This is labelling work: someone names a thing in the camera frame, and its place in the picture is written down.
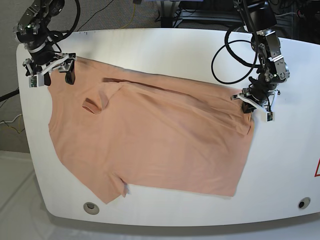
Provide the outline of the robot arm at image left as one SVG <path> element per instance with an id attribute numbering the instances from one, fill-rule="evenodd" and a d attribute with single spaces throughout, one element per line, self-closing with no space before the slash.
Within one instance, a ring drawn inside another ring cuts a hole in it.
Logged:
<path id="1" fill-rule="evenodd" d="M 70 30 L 66 32 L 49 30 L 48 24 L 65 6 L 64 0 L 35 0 L 27 8 L 13 29 L 16 40 L 23 44 L 30 54 L 22 63 L 25 76 L 31 88 L 50 86 L 50 74 L 57 69 L 65 74 L 65 82 L 73 85 L 75 76 L 75 53 L 64 53 L 59 42 L 68 38 L 76 29 L 81 15 L 81 5 L 75 1 L 76 16 Z"/>

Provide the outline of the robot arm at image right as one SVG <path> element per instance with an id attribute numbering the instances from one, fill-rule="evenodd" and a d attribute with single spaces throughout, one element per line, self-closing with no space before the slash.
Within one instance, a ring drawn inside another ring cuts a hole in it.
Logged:
<path id="1" fill-rule="evenodd" d="M 281 53 L 280 40 L 272 29 L 277 24 L 276 16 L 267 0 L 235 0 L 233 4 L 240 14 L 241 23 L 228 29 L 222 47 L 235 60 L 249 68 L 247 74 L 234 83 L 248 79 L 250 84 L 231 99 L 242 101 L 243 113 L 249 114 L 257 110 L 265 115 L 266 121 L 273 121 L 274 106 L 280 95 L 277 87 L 290 77 Z M 244 61 L 230 47 L 230 34 L 240 27 L 252 34 L 249 44 L 255 52 L 253 63 Z"/>

